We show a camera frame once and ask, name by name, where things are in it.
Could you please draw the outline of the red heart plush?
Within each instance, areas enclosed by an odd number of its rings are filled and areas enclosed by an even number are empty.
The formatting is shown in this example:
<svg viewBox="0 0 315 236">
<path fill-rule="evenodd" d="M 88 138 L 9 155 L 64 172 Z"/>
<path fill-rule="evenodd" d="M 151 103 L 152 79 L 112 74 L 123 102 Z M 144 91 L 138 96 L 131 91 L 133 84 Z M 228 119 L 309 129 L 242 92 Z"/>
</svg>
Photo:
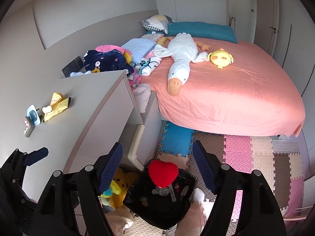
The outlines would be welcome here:
<svg viewBox="0 0 315 236">
<path fill-rule="evenodd" d="M 172 162 L 152 160 L 148 168 L 148 174 L 152 182 L 159 188 L 166 188 L 177 178 L 179 168 Z"/>
</svg>

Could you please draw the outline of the black trash bag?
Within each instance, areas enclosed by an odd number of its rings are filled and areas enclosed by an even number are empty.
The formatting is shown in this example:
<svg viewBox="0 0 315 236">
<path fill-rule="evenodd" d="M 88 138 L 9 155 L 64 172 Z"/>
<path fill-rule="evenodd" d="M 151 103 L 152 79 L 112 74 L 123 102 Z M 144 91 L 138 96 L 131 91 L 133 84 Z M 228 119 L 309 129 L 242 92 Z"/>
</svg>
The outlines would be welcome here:
<svg viewBox="0 0 315 236">
<path fill-rule="evenodd" d="M 172 190 L 161 195 L 145 168 L 129 188 L 123 204 L 147 223 L 167 230 L 179 223 L 191 206 L 197 178 L 180 169 Z"/>
</svg>

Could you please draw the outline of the grey corner guard with tape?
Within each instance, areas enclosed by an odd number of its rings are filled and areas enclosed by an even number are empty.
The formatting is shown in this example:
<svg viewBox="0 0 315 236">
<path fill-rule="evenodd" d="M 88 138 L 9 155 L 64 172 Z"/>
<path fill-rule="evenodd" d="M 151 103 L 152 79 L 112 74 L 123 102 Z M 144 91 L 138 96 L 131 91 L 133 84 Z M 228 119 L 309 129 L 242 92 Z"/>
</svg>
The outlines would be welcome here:
<svg viewBox="0 0 315 236">
<path fill-rule="evenodd" d="M 35 128 L 34 123 L 28 116 L 25 116 L 25 119 L 23 122 L 25 124 L 25 129 L 23 131 L 23 134 L 25 137 L 29 137 Z"/>
</svg>

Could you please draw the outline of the yellow bear plush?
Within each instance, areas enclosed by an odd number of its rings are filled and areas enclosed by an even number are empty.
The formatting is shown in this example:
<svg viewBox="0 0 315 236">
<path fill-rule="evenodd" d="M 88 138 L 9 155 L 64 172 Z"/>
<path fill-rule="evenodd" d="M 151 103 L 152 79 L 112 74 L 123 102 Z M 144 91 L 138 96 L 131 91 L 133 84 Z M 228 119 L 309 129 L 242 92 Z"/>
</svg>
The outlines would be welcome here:
<svg viewBox="0 0 315 236">
<path fill-rule="evenodd" d="M 136 181 L 138 176 L 139 174 L 134 171 L 124 171 L 121 167 L 118 167 L 109 189 L 99 196 L 101 204 L 113 209 L 121 207 L 130 186 Z"/>
</svg>

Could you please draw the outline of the blue whale blister package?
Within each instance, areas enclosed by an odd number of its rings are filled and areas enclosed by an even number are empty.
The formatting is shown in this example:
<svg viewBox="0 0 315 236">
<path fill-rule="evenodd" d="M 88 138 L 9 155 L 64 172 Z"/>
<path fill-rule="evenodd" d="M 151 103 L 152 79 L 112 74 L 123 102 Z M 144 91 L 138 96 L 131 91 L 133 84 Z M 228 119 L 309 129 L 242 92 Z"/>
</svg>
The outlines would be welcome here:
<svg viewBox="0 0 315 236">
<path fill-rule="evenodd" d="M 28 107 L 26 115 L 34 126 L 38 126 L 41 123 L 41 118 L 33 104 Z"/>
</svg>

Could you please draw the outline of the white plastic clip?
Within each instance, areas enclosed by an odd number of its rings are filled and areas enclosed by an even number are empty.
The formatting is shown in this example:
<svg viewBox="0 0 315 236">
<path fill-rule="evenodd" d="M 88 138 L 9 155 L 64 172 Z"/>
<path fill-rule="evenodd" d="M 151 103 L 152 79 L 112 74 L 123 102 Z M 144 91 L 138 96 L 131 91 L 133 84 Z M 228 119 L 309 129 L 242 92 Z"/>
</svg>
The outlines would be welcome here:
<svg viewBox="0 0 315 236">
<path fill-rule="evenodd" d="M 47 107 L 43 107 L 42 108 L 42 112 L 44 114 L 50 113 L 52 111 L 52 107 L 50 105 L 48 105 Z"/>
</svg>

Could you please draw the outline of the small yellow snack packet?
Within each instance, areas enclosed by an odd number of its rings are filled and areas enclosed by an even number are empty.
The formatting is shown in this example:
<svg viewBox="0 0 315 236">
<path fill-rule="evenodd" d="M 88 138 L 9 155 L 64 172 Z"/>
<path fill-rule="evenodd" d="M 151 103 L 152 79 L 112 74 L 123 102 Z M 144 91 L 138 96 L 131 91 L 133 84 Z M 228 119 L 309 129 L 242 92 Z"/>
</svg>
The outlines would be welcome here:
<svg viewBox="0 0 315 236">
<path fill-rule="evenodd" d="M 57 103 L 51 112 L 45 114 L 44 122 L 47 122 L 53 117 L 55 117 L 56 115 L 62 113 L 64 110 L 66 110 L 70 106 L 70 103 L 71 103 L 71 97 L 68 97 L 60 101 L 59 103 Z"/>
</svg>

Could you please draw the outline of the yellow soybean milk bag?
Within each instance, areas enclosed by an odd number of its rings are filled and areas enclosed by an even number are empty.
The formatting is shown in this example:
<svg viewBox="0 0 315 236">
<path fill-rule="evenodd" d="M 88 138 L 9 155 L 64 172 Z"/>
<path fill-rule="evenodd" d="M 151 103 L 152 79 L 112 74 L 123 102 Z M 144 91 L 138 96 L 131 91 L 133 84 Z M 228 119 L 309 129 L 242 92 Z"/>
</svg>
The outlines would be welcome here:
<svg viewBox="0 0 315 236">
<path fill-rule="evenodd" d="M 51 98 L 51 102 L 50 102 L 51 109 L 53 110 L 56 107 L 56 105 L 64 99 L 65 98 L 61 93 L 54 92 Z"/>
</svg>

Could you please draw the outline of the colourful foam floor mat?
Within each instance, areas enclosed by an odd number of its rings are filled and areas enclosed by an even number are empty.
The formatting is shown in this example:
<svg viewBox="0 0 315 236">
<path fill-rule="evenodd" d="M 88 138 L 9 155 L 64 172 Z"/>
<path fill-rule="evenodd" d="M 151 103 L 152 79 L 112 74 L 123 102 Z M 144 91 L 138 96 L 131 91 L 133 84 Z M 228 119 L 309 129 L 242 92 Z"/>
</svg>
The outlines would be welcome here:
<svg viewBox="0 0 315 236">
<path fill-rule="evenodd" d="M 192 154 L 192 134 L 188 135 Z M 225 235 L 233 215 L 238 191 L 242 202 L 235 235 L 286 235 L 279 205 L 263 172 L 253 168 L 252 155 L 244 145 L 239 150 L 226 151 L 217 173 L 214 206 L 201 235 Z"/>
</svg>

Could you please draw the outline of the navy rabbit blanket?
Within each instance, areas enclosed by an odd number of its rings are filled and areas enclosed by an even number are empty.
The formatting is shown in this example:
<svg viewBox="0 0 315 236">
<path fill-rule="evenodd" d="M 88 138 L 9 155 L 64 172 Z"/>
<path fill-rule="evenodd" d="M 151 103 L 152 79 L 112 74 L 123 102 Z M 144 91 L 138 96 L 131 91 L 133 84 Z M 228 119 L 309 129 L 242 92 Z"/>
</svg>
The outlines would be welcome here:
<svg viewBox="0 0 315 236">
<path fill-rule="evenodd" d="M 84 55 L 83 63 L 86 71 L 91 71 L 92 73 L 124 70 L 129 76 L 134 72 L 134 68 L 127 63 L 124 55 L 118 50 L 109 52 L 89 50 Z"/>
</svg>

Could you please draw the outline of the yellow chick plush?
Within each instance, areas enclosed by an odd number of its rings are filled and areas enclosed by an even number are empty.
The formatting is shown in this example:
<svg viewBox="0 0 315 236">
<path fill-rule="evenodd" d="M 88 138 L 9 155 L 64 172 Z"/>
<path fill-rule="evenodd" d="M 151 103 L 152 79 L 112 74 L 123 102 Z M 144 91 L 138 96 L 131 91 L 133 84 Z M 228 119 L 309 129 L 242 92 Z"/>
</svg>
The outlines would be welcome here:
<svg viewBox="0 0 315 236">
<path fill-rule="evenodd" d="M 209 53 L 207 59 L 219 69 L 223 69 L 234 62 L 233 56 L 224 49 Z"/>
</svg>

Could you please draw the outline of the light blue folded blanket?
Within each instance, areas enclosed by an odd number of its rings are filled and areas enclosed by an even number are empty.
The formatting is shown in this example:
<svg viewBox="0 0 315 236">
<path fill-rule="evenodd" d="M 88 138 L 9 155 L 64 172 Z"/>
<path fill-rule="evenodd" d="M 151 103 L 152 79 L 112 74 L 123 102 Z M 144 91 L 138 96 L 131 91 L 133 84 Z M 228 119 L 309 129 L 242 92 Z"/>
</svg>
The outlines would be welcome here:
<svg viewBox="0 0 315 236">
<path fill-rule="evenodd" d="M 133 38 L 122 45 L 124 50 L 129 50 L 132 54 L 132 61 L 141 63 L 142 58 L 151 51 L 157 43 L 145 38 Z"/>
</svg>

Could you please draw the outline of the white goose plush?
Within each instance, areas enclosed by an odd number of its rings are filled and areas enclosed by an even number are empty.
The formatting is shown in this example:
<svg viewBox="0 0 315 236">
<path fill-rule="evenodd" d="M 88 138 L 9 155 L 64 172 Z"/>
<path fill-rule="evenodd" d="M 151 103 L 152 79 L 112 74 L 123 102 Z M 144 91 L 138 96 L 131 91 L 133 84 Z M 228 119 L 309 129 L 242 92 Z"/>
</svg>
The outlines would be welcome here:
<svg viewBox="0 0 315 236">
<path fill-rule="evenodd" d="M 170 39 L 167 47 L 156 45 L 153 54 L 159 58 L 171 57 L 173 64 L 168 73 L 168 93 L 176 96 L 190 75 L 190 63 L 207 60 L 210 46 L 195 41 L 190 34 L 179 33 Z"/>
</svg>

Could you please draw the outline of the teal pillow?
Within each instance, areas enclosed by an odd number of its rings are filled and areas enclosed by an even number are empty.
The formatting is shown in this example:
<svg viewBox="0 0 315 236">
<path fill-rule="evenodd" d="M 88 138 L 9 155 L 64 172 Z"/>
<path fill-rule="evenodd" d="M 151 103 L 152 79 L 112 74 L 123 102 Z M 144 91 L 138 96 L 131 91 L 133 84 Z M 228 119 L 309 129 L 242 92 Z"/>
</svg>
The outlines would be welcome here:
<svg viewBox="0 0 315 236">
<path fill-rule="evenodd" d="M 205 22 L 173 22 L 168 27 L 168 34 L 165 36 L 176 36 L 178 33 L 187 33 L 192 37 L 211 38 L 214 40 L 237 43 L 233 29 L 229 26 Z"/>
</svg>

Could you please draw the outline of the black wall socket panel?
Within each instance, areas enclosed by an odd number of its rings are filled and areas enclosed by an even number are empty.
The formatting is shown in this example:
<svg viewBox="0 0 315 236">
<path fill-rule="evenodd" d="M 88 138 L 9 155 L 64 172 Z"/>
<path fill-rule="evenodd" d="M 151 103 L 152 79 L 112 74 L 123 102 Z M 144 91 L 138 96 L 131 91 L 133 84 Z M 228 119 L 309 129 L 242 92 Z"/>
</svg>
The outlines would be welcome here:
<svg viewBox="0 0 315 236">
<path fill-rule="evenodd" d="M 80 56 L 77 56 L 68 65 L 62 69 L 62 73 L 65 77 L 70 77 L 71 73 L 78 73 L 84 67 L 84 63 Z"/>
</svg>

